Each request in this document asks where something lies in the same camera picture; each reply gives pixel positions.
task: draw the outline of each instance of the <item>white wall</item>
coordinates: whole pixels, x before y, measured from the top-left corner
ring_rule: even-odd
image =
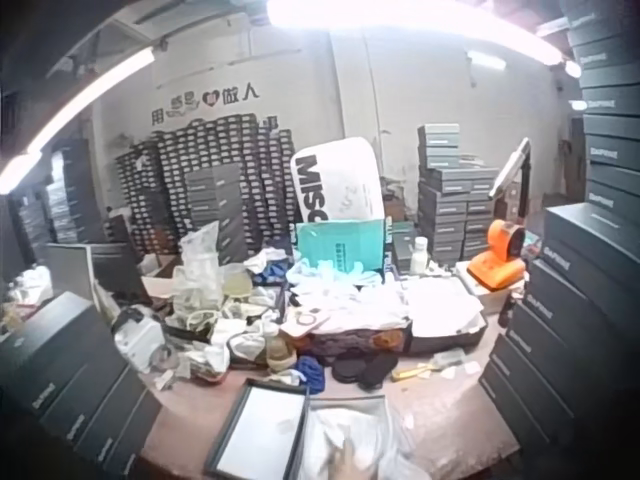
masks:
[[[469,47],[498,54],[507,69],[469,67]],[[192,90],[201,101],[204,91],[238,86],[242,97],[247,82],[259,99],[234,105],[219,100],[213,108],[201,104],[184,117],[151,125],[151,111],[169,109],[176,95]],[[407,204],[415,208],[417,127],[452,122],[461,125],[463,153],[496,167],[522,137],[530,137],[531,191],[540,199],[561,188],[557,144],[567,137],[565,103],[547,67],[495,46],[392,29],[329,35],[251,28],[232,18],[172,39],[150,68],[96,103],[96,158],[105,204],[118,206],[121,196],[110,165],[118,134],[139,141],[154,129],[172,130],[194,118],[278,115],[281,127],[293,130],[298,149],[345,134],[366,138],[380,170],[405,182]]]

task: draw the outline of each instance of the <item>plastic container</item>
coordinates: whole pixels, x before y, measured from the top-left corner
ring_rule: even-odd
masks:
[[[267,365],[273,372],[282,372],[293,367],[298,360],[296,351],[280,336],[280,327],[265,322],[262,331],[267,347]]]
[[[427,253],[427,246],[429,240],[425,237],[416,237],[413,247],[413,255],[411,255],[411,275],[424,275],[427,273],[427,266],[429,265],[429,253]]]

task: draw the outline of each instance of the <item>clear plastic bag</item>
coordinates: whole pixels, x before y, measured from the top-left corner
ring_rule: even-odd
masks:
[[[180,241],[183,266],[173,271],[173,307],[183,319],[199,310],[218,310],[222,304],[217,241],[218,222]]]

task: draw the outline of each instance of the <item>white bottle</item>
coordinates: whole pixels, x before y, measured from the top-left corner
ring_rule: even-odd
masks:
[[[429,240],[424,237],[416,237],[413,255],[411,255],[411,275],[424,275],[427,273],[427,265],[429,265],[427,245],[429,245]]]

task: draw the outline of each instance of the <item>ceiling light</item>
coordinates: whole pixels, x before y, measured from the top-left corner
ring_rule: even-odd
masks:
[[[29,171],[38,163],[44,146],[91,102],[114,85],[149,65],[155,60],[152,47],[140,50],[87,85],[56,113],[25,149],[26,153],[12,158],[0,172],[0,195],[16,188]]]
[[[469,57],[471,63],[474,65],[482,65],[483,67],[494,68],[496,70],[504,70],[507,68],[507,62],[499,57],[487,55],[486,53],[471,50],[467,52],[467,57]]]
[[[452,0],[269,0],[276,27],[352,29],[401,27],[452,33],[497,43],[545,65],[562,62],[560,50],[491,12]]]
[[[149,65],[154,60],[152,47],[145,48],[135,55],[119,63],[111,70],[96,78],[80,93],[71,99],[50,121],[27,147],[27,152],[39,152],[51,140],[62,127],[71,121],[78,113],[96,98],[117,85],[129,75]]]
[[[0,173],[0,195],[7,195],[16,188],[41,156],[40,152],[35,152],[13,157]]]
[[[569,103],[576,112],[584,112],[588,106],[584,100],[569,100]]]
[[[564,65],[564,71],[567,75],[573,78],[580,78],[582,76],[582,68],[576,62],[568,60]]]

